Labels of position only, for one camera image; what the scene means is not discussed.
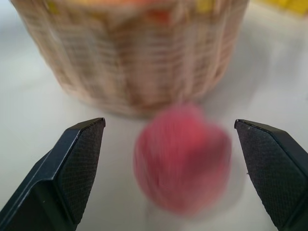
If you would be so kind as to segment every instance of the blurry red object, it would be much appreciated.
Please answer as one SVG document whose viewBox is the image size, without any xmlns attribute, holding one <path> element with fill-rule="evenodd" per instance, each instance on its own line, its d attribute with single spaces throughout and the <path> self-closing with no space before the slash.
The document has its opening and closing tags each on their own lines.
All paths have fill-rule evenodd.
<svg viewBox="0 0 308 231">
<path fill-rule="evenodd" d="M 230 172 L 231 141 L 196 106 L 155 118 L 139 136 L 134 172 L 146 196 L 179 215 L 194 215 L 221 196 Z"/>
</svg>

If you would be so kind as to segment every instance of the wicker basket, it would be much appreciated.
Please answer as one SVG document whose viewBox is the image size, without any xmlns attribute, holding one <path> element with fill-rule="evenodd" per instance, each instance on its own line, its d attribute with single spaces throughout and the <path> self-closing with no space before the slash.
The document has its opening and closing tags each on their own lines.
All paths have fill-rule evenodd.
<svg viewBox="0 0 308 231">
<path fill-rule="evenodd" d="M 199 10 L 200 1 L 166 0 L 117 23 L 110 8 L 12 3 L 66 92 L 113 112 L 150 115 L 202 97 L 224 75 L 248 0 L 213 0 L 210 11 Z"/>
</svg>

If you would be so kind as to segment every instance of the white table surface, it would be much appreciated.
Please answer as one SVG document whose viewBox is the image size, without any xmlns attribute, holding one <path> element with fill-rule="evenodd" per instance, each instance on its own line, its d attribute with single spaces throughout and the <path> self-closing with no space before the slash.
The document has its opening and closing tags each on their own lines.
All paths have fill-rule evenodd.
<svg viewBox="0 0 308 231">
<path fill-rule="evenodd" d="M 233 129 L 238 118 L 266 123 L 308 150 L 307 26 L 269 15 L 251 5 L 225 78 L 203 103 L 208 118 L 232 136 L 228 192 L 214 209 L 179 219 L 150 205 L 134 180 L 134 141 L 146 121 L 64 94 L 13 7 L 0 1 L 0 208 L 67 127 L 105 117 L 97 175 L 78 231 L 275 231 L 246 175 Z"/>
</svg>

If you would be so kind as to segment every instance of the pink ball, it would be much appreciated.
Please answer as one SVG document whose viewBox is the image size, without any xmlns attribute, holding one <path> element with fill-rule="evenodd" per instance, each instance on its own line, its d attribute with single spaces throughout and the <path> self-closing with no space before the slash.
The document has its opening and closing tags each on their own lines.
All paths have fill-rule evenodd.
<svg viewBox="0 0 308 231">
<path fill-rule="evenodd" d="M 193 215 L 224 192 L 230 172 L 231 141 L 192 105 L 174 106 L 140 134 L 134 172 L 143 192 L 159 207 Z"/>
</svg>

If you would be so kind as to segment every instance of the woven basket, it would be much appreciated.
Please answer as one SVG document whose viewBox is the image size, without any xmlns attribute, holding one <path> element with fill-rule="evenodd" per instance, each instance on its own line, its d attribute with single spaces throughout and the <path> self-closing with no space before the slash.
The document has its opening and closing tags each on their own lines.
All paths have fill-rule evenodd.
<svg viewBox="0 0 308 231">
<path fill-rule="evenodd" d="M 11 2 L 66 92 L 113 112 L 150 115 L 202 97 L 224 75 L 248 0 L 214 0 L 210 11 L 196 7 L 200 1 L 166 0 L 122 21 L 119 5 Z"/>
</svg>

